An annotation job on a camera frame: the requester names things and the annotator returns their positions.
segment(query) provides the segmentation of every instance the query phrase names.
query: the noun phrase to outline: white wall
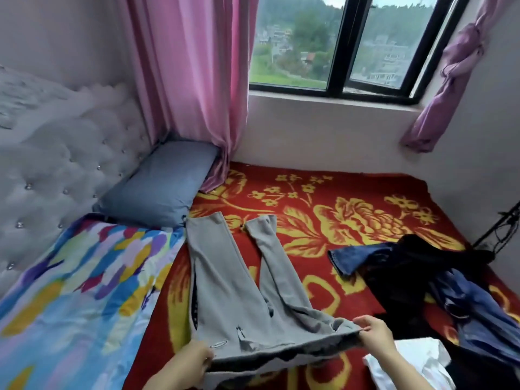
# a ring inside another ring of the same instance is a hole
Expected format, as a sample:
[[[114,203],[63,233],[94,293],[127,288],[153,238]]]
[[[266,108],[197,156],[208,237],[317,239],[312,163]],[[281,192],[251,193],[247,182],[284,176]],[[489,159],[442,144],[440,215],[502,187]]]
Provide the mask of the white wall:
[[[473,16],[475,2],[469,8]],[[413,109],[252,93],[235,159],[307,170],[412,174],[428,182],[434,200],[474,241],[498,219],[497,211],[520,200],[518,16],[520,2],[493,30],[486,56],[433,153],[409,154],[398,146],[415,117]],[[519,249],[520,236],[493,264],[518,294]]]
[[[132,81],[114,0],[0,0],[0,64],[71,88]]]

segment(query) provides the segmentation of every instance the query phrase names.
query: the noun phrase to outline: grass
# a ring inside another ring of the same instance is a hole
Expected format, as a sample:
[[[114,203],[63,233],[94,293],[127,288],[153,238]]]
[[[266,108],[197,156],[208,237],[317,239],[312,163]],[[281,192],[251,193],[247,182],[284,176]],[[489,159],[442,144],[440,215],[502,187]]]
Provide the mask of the grass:
[[[307,87],[313,89],[326,88],[327,82],[321,80],[289,77],[281,72],[273,71],[270,58],[271,56],[253,56],[253,59],[251,60],[249,82],[278,86]]]
[[[297,86],[297,87],[309,87],[315,89],[325,89],[327,82],[321,80],[312,80],[305,78],[292,78],[285,75],[263,75],[263,74],[251,74],[249,77],[251,83],[265,83],[270,85],[280,86]]]

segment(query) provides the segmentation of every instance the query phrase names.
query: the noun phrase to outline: window frame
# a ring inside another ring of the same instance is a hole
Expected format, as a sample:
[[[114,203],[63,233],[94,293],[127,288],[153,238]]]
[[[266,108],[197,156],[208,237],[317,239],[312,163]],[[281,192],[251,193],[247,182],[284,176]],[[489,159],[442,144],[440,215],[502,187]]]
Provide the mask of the window frame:
[[[372,0],[346,0],[326,89],[262,83],[250,83],[249,88],[299,96],[416,105],[424,96],[442,58],[443,50],[455,32],[469,1],[437,0],[400,89],[351,79],[347,81],[372,7]],[[344,92],[346,85],[370,93]]]

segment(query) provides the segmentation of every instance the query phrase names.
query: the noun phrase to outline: red blanket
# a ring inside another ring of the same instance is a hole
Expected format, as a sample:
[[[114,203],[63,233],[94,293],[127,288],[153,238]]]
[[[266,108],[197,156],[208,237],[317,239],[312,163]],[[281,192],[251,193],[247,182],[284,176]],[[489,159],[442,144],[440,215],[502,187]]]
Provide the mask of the red blanket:
[[[190,215],[222,212],[258,284],[260,256],[242,225],[262,214],[276,214],[278,237],[300,276],[314,308],[353,319],[383,309],[360,276],[342,280],[328,249],[398,241],[415,233],[440,249],[464,249],[464,238],[433,203],[426,183],[405,175],[368,175],[284,170],[232,163],[226,182],[199,193]],[[520,321],[520,301],[490,271],[491,292]],[[140,390],[190,339],[190,263],[184,246],[166,278],[125,390]],[[426,296],[425,314],[433,328],[453,342],[449,317]],[[297,367],[254,378],[250,387],[287,390],[373,389],[362,349],[352,349],[318,368]]]

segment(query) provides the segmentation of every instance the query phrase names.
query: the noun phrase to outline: tied curtain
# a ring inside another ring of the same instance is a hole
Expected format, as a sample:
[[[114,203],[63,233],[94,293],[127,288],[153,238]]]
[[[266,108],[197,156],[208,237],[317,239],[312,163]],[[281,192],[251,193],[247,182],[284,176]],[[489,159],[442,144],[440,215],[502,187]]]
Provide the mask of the tied curtain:
[[[221,148],[224,182],[248,114],[258,0],[118,0],[152,143],[167,132]]]
[[[475,22],[465,26],[444,50],[444,82],[432,102],[408,129],[401,144],[417,153],[432,152],[451,122],[470,81],[473,68],[485,52],[489,30],[515,0],[484,0]]]

